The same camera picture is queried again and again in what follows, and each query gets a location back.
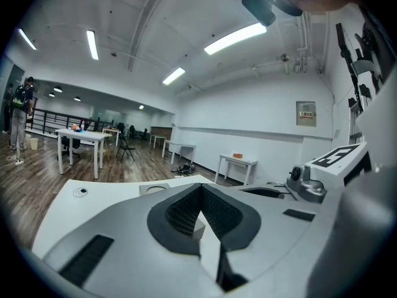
wooden floor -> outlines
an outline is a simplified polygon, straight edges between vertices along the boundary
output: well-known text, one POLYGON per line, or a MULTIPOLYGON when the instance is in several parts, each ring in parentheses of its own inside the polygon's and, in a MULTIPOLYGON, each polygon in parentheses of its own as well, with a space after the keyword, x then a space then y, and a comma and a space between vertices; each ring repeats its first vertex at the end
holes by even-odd
MULTIPOLYGON (((41 224, 51 202, 68 179, 95 182, 140 182, 173 179, 171 169, 186 162, 175 157, 171 166, 171 156, 166 153, 161 158, 162 149, 149 147, 147 141, 136 140, 131 143, 136 150, 132 158, 120 155, 115 157, 114 143, 109 146, 110 162, 104 155, 104 169, 99 170, 99 179, 94 179, 92 162, 93 147, 80 147, 74 156, 74 165, 69 165, 68 156, 63 157, 64 174, 59 174, 56 140, 32 135, 38 138, 38 150, 23 151, 24 164, 14 165, 10 158, 14 152, 9 149, 7 134, 0 135, 0 204, 3 214, 9 219, 11 229, 22 246, 31 248, 38 227, 41 224)), ((195 174, 213 180, 215 175, 206 169, 197 167, 195 174)), ((218 184, 234 186, 235 183, 219 178, 218 184)))

ceiling light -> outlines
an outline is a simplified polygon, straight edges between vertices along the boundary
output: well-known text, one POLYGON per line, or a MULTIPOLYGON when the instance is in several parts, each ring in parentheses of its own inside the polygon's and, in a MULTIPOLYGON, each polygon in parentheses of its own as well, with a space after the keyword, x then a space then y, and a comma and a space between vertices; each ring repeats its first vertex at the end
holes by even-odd
POLYGON ((94 60, 99 60, 98 59, 98 53, 97 53, 97 46, 95 44, 95 33, 94 31, 87 31, 87 38, 88 38, 88 44, 89 44, 89 49, 91 51, 91 56, 94 60))
POLYGON ((173 81, 175 81, 180 75, 183 75, 184 73, 185 70, 183 68, 177 68, 175 72, 173 72, 163 81, 163 84, 170 85, 173 81))
POLYGON ((22 29, 18 29, 18 32, 21 34, 21 36, 25 39, 25 41, 30 45, 31 48, 34 50, 37 50, 36 47, 33 45, 33 43, 28 39, 26 36, 25 32, 22 29))
POLYGON ((226 47, 229 47, 232 44, 243 41, 249 37, 254 37, 255 35, 266 33, 266 28, 260 24, 253 24, 249 27, 245 27, 241 30, 233 32, 226 37, 221 38, 220 40, 212 43, 211 45, 204 48, 204 50, 209 54, 213 55, 217 51, 220 51, 226 47))

white desk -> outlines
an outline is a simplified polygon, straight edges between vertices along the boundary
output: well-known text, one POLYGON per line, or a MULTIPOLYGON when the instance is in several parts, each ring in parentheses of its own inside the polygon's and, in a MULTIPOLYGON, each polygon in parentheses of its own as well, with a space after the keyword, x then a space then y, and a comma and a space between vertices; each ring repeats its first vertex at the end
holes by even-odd
POLYGON ((219 171, 221 170, 222 159, 225 159, 225 161, 226 161, 225 180, 226 180, 226 178, 228 177, 229 163, 233 163, 234 165, 238 165, 238 166, 248 167, 247 173, 246 173, 246 177, 245 177, 245 179, 244 179, 244 185, 245 185, 245 186, 246 186, 247 183, 248 183, 248 178, 249 178, 249 174, 251 173, 251 168, 252 168, 252 166, 253 166, 253 165, 256 165, 256 164, 258 163, 257 160, 251 161, 251 160, 244 160, 244 159, 235 158, 235 157, 233 157, 233 156, 228 156, 228 155, 220 155, 220 156, 219 156, 218 171, 216 172, 215 180, 214 180, 215 183, 216 183, 216 181, 218 180, 219 171))
POLYGON ((98 178, 98 143, 100 142, 99 168, 103 168, 103 154, 104 154, 104 139, 109 135, 107 133, 98 132, 75 132, 70 129, 57 129, 58 133, 58 164, 60 167, 60 174, 63 174, 62 164, 62 136, 68 137, 69 140, 69 158, 70 165, 73 165, 73 139, 85 140, 94 142, 94 176, 98 178))
MULTIPOLYGON (((181 146, 181 147, 188 147, 188 148, 193 148, 193 155, 192 155, 192 163, 193 163, 193 161, 194 161, 194 155, 195 155, 195 153, 196 153, 196 146, 195 145, 186 145, 185 143, 177 143, 177 142, 172 142, 172 141, 170 141, 170 140, 166 140, 166 141, 164 141, 164 146, 163 146, 163 155, 161 156, 162 158, 164 158, 164 154, 165 154, 165 152, 166 152, 166 144, 169 144, 170 146, 171 145, 174 145, 174 146, 181 146)), ((174 157, 175 157, 175 151, 173 150, 172 151, 172 157, 171 157, 171 164, 173 165, 174 164, 174 157)))
POLYGON ((120 133, 119 129, 103 128, 103 129, 102 129, 102 132, 103 132, 103 133, 105 133, 105 132, 115 132, 115 133, 116 133, 116 147, 117 147, 117 145, 118 145, 118 135, 119 135, 119 133, 120 133))
MULTIPOLYGON (((116 203, 139 197, 140 185, 159 183, 168 183, 170 187, 176 187, 190 183, 213 182, 200 175, 137 183, 98 183, 68 180, 45 214, 37 231, 32 251, 40 259, 43 259, 48 251, 63 237, 95 215, 101 213, 104 209, 116 203), (73 191, 79 188, 87 189, 88 193, 85 197, 77 198, 73 196, 73 191)), ((200 242, 201 263, 215 280, 218 269, 220 242, 212 232, 202 213, 200 213, 198 218, 206 225, 203 238, 200 242)))
POLYGON ((156 146, 156 139, 157 138, 167 140, 167 137, 164 137, 164 136, 150 135, 149 145, 151 145, 151 137, 154 137, 153 148, 156 146))

black railing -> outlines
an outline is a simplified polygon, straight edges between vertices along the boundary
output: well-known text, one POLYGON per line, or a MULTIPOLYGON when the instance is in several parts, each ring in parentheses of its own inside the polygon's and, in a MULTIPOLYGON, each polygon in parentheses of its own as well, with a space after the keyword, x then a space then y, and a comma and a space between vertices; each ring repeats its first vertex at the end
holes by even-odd
POLYGON ((27 122, 27 127, 43 134, 51 133, 56 135, 56 129, 71 128, 73 125, 80 126, 82 122, 88 123, 88 130, 101 132, 103 128, 111 127, 111 122, 103 122, 78 116, 60 114, 43 109, 33 110, 32 120, 27 122))

white bucket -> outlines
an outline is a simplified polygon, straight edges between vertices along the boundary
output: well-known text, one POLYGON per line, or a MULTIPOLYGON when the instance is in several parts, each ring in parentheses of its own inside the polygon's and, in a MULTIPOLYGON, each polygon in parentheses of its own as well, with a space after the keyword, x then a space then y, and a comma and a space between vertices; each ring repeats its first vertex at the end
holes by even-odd
POLYGON ((31 138, 30 139, 30 149, 37 150, 38 146, 38 138, 31 138))

